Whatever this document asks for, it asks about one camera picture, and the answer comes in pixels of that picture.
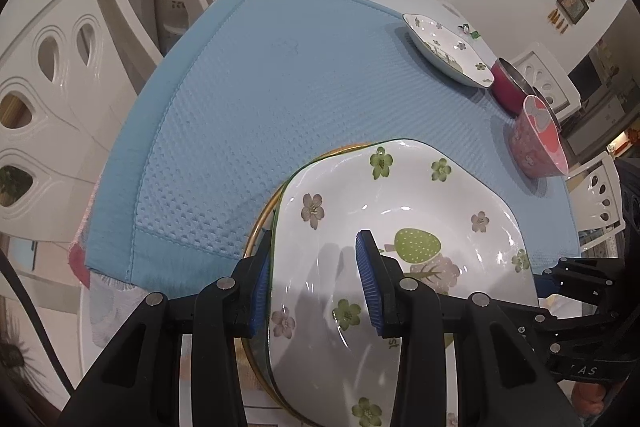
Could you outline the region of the right hand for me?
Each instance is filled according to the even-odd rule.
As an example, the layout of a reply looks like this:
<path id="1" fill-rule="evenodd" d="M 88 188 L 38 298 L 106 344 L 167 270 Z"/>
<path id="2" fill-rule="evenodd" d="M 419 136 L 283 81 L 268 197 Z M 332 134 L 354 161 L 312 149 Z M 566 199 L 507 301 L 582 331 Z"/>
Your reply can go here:
<path id="1" fill-rule="evenodd" d="M 578 416 L 587 419 L 604 411 L 607 393 L 606 388 L 600 384 L 576 383 L 570 399 Z"/>

